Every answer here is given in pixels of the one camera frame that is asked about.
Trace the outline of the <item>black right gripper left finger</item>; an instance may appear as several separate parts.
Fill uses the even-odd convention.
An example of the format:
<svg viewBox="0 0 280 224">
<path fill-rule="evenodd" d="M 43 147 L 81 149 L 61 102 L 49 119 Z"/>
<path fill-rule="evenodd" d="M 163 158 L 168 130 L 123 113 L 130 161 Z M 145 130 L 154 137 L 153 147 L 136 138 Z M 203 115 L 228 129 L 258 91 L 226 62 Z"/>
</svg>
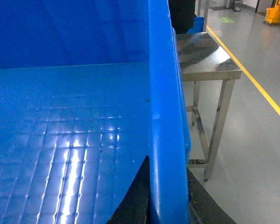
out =
<svg viewBox="0 0 280 224">
<path fill-rule="evenodd" d="M 150 159 L 146 156 L 123 200 L 107 221 L 108 224 L 149 224 Z"/>
</svg>

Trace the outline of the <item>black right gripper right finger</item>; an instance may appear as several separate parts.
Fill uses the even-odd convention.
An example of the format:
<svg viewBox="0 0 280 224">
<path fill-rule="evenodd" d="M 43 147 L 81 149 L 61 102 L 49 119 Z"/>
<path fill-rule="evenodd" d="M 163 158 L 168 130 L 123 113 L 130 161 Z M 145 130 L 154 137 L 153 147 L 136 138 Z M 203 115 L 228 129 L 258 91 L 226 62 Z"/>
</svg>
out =
<svg viewBox="0 0 280 224">
<path fill-rule="evenodd" d="M 187 169 L 189 219 L 192 224 L 235 224 Z"/>
</svg>

